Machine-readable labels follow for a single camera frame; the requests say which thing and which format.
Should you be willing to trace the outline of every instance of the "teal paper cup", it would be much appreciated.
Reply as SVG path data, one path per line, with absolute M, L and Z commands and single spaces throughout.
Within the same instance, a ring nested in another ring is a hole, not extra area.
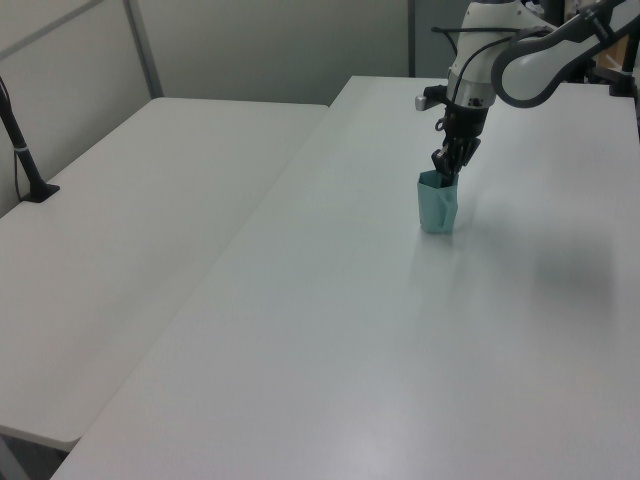
M 427 233 L 451 233 L 458 213 L 458 179 L 441 188 L 442 175 L 433 170 L 420 174 L 418 203 L 420 225 Z

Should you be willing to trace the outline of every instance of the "table leg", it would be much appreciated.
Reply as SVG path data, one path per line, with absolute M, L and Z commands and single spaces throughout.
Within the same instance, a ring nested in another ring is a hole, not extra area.
M 29 476 L 0 437 L 0 475 L 6 480 L 29 480 Z

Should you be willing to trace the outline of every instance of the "black cable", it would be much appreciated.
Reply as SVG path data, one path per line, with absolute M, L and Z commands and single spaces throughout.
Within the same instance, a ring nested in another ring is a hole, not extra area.
M 0 90 L 2 90 L 2 96 L 6 99 L 7 104 L 9 105 L 9 110 L 11 110 L 11 97 L 9 96 L 9 90 L 7 90 L 7 86 L 4 84 L 4 80 L 0 77 Z M 13 181 L 16 187 L 16 195 L 18 196 L 18 201 L 22 201 L 22 195 L 20 195 L 20 186 L 18 185 L 18 152 L 13 151 Z
M 7 90 L 7 86 L 4 84 L 4 80 L 2 80 L 2 77 L 0 77 L 0 88 L 2 88 L 2 95 L 7 99 L 9 110 L 11 110 L 11 97 L 9 96 L 9 90 Z
M 18 185 L 18 152 L 13 152 L 13 179 L 16 186 L 16 195 L 18 195 L 18 201 L 22 201 L 22 195 L 20 195 L 20 186 Z
M 449 40 L 449 43 L 451 44 L 451 48 L 453 48 L 453 53 L 455 53 L 456 56 L 458 55 L 458 47 L 456 47 L 456 42 L 453 41 L 453 37 L 451 36 L 451 34 L 449 32 L 445 32 L 441 28 L 437 28 L 437 27 L 433 27 L 431 29 L 431 31 L 434 32 L 434 33 L 442 33 L 442 34 L 444 34 L 444 36 L 447 38 L 447 40 Z
M 456 98 L 458 96 L 458 90 L 460 89 L 460 83 L 462 82 L 462 77 L 464 75 L 465 70 L 467 69 L 469 64 L 473 61 L 473 59 L 476 58 L 478 55 L 480 55 L 485 50 L 488 50 L 488 49 L 490 49 L 492 47 L 495 47 L 496 45 L 500 45 L 501 43 L 506 43 L 506 42 L 511 41 L 511 38 L 512 37 L 501 38 L 500 40 L 496 40 L 495 42 L 487 43 L 484 47 L 479 48 L 478 50 L 476 50 L 476 52 L 467 59 L 467 61 L 465 62 L 464 66 L 462 67 L 462 70 L 460 70 L 460 75 L 458 76 L 458 81 L 456 82 L 456 88 L 453 91 L 453 98 L 451 99 L 451 103 L 454 103 L 454 104 L 456 103 Z
M 477 28 L 440 28 L 433 27 L 434 33 L 518 33 L 519 28 L 477 27 Z
M 453 53 L 458 55 L 458 47 L 456 46 L 456 42 L 453 40 L 451 36 L 452 33 L 517 33 L 519 32 L 516 28 L 440 28 L 433 27 L 431 29 L 433 33 L 442 33 L 449 43 L 451 44 L 451 48 L 453 48 Z

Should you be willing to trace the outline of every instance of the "white wall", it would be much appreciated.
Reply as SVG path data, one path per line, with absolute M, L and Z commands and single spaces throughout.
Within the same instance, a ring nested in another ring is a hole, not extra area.
M 122 0 L 104 0 L 2 60 L 0 75 L 45 180 L 149 101 Z M 0 216 L 17 204 L 12 152 L 0 128 Z
M 135 0 L 166 96 L 330 104 L 407 76 L 407 0 Z
M 460 28 L 471 0 L 416 0 L 416 77 L 446 78 L 456 56 L 431 28 Z

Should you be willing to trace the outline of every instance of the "white tabletop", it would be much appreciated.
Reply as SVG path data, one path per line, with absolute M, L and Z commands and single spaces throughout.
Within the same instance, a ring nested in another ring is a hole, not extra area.
M 327 111 L 151 102 L 0 220 L 0 433 L 69 449 Z
M 351 80 L 56 480 L 640 478 L 632 102 L 495 106 L 438 237 L 428 83 Z

